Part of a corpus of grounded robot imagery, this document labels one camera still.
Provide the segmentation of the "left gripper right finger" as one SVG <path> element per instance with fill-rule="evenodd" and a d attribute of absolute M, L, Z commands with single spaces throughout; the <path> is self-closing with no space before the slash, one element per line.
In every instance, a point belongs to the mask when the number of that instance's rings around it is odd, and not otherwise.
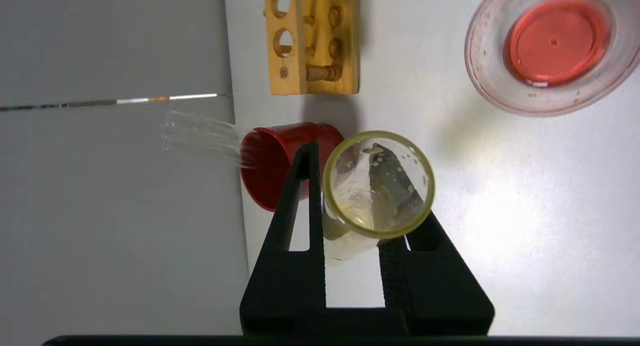
<path fill-rule="evenodd" d="M 384 308 L 370 336 L 486 336 L 495 308 L 433 213 L 407 235 L 378 240 Z"/>

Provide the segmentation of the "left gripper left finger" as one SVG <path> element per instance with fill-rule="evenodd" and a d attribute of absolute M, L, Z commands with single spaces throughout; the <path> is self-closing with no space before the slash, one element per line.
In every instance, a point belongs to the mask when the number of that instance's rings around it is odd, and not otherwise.
<path fill-rule="evenodd" d="M 242 296 L 239 316 L 246 336 L 290 334 L 306 311 L 326 308 L 319 144 L 298 150 L 262 248 Z M 303 183 L 309 182 L 310 246 L 290 250 Z"/>

